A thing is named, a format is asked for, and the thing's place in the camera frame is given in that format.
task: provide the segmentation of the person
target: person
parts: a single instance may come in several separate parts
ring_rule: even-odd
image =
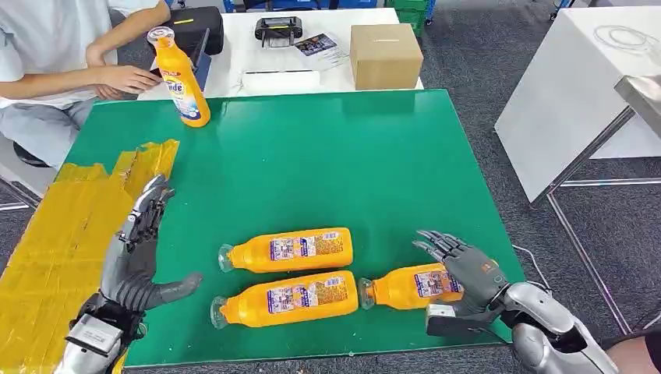
[[[606,353],[620,374],[659,374],[661,372],[661,331],[615,344]]]
[[[111,9],[126,17],[115,28]],[[161,81],[117,65],[116,48],[169,18],[163,0],[1,1],[2,135],[59,169],[95,100],[140,94]]]

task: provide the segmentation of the bottle cap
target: bottle cap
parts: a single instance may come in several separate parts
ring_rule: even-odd
[[[170,27],[155,27],[147,33],[147,40],[155,48],[168,48],[175,43],[175,31]]]
[[[211,302],[211,323],[219,330],[228,325],[227,319],[223,316],[223,313],[221,313],[221,307],[226,304],[227,299],[220,296],[216,296]]]
[[[367,278],[360,278],[358,281],[358,297],[360,306],[367,310],[374,306],[374,283]]]
[[[233,250],[234,246],[229,244],[221,245],[221,250],[218,251],[218,265],[225,273],[234,269],[232,260],[229,258],[229,253]]]

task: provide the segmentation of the black bag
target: black bag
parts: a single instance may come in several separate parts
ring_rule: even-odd
[[[207,55],[217,55],[223,50],[223,19],[215,6],[173,10],[170,20],[162,26],[175,31],[175,43],[188,56],[195,51],[207,29],[210,31],[207,47],[204,48]]]

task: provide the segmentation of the barcode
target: barcode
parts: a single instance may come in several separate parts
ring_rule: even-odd
[[[326,285],[328,287],[330,286],[337,286],[338,284],[342,283],[342,278],[340,277],[332,277],[326,280]]]
[[[327,232],[327,233],[323,234],[323,240],[332,240],[332,239],[337,238],[338,236],[340,236],[340,234],[336,231]]]

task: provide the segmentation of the orange bottle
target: orange bottle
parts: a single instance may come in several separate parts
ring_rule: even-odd
[[[241,245],[224,244],[218,263],[224,272],[234,268],[254,273],[342,267],[353,260],[351,233],[347,228],[261,235]]]
[[[358,289],[364,309],[374,304],[395,309],[425,308],[434,299],[452,302],[460,300],[464,293],[442,263],[402,267],[376,280],[361,278]]]
[[[353,274],[347,270],[254,285],[233,298],[211,302],[217,329],[229,323],[262,327],[343,316],[358,308]]]
[[[193,75],[190,59],[175,44],[175,32],[159,26],[150,30],[147,39],[156,48],[156,63],[182,121],[191,127],[206,125],[211,118],[209,104]]]

